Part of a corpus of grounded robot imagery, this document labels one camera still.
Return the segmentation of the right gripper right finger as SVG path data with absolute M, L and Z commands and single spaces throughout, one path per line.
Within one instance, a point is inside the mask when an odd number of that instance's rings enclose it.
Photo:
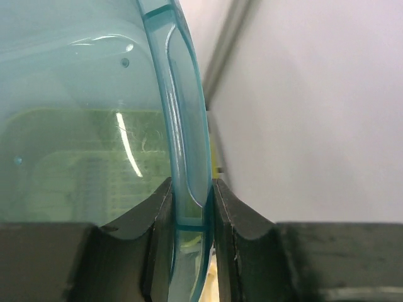
M 401 301 L 402 225 L 273 223 L 213 182 L 222 301 Z

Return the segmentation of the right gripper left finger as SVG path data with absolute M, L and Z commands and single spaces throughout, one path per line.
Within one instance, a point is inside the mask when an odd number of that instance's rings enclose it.
M 2 301 L 166 301 L 172 183 L 104 226 L 2 223 Z

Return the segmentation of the green translucent basin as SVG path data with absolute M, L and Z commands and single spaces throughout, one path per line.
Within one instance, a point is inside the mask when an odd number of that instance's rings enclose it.
M 178 1 L 1 2 L 2 301 L 198 301 L 211 202 Z

